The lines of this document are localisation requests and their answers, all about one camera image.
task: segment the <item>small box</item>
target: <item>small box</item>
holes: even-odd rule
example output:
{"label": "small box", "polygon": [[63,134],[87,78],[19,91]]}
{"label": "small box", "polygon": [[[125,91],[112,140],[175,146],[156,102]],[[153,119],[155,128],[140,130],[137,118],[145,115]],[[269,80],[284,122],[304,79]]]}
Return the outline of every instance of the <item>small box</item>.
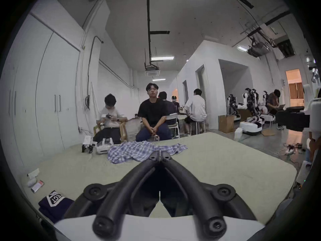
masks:
{"label": "small box", "polygon": [[219,131],[230,133],[234,131],[234,115],[219,116]]}

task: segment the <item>cabinet door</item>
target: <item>cabinet door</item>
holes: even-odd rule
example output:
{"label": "cabinet door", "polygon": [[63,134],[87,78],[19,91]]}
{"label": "cabinet door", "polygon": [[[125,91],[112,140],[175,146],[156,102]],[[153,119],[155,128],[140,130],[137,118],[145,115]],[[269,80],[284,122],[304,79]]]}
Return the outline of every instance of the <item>cabinet door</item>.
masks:
{"label": "cabinet door", "polygon": [[10,58],[11,52],[12,49],[10,49],[5,61],[0,79],[0,103],[2,104],[0,110],[0,139],[10,171],[21,187],[20,175],[24,173],[24,166],[18,151],[12,125],[12,93],[16,69]]}
{"label": "cabinet door", "polygon": [[14,64],[17,73],[13,91],[13,126],[19,153],[28,171],[32,171],[43,159],[35,108],[38,72],[52,31],[31,15],[28,15],[16,39]]}
{"label": "cabinet door", "polygon": [[55,35],[55,68],[58,74],[58,121],[65,148],[81,142],[76,120],[75,82],[79,51]]}
{"label": "cabinet door", "polygon": [[58,123],[59,39],[52,34],[40,66],[36,90],[36,115],[41,146],[46,158],[64,150]]}

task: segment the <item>blue checkered shirt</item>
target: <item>blue checkered shirt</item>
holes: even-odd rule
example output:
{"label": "blue checkered shirt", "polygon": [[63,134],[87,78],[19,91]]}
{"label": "blue checkered shirt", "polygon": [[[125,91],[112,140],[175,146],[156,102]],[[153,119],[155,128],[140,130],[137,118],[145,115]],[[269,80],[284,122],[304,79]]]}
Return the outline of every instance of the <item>blue checkered shirt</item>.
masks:
{"label": "blue checkered shirt", "polygon": [[155,146],[151,142],[127,142],[120,146],[111,147],[108,151],[108,160],[112,163],[123,163],[129,160],[142,162],[146,160],[153,151],[167,151],[170,155],[178,154],[187,149],[185,145]]}

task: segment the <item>ceiling light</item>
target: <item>ceiling light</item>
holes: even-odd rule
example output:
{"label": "ceiling light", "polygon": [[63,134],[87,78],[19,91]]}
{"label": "ceiling light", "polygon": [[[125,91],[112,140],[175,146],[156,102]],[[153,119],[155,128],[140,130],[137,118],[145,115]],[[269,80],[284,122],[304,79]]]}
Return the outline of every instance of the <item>ceiling light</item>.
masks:
{"label": "ceiling light", "polygon": [[152,57],[152,61],[173,60],[174,56]]}
{"label": "ceiling light", "polygon": [[246,52],[246,51],[247,51],[247,49],[244,48],[244,47],[242,47],[242,46],[239,46],[238,49],[241,50],[241,51],[243,51],[243,52]]}

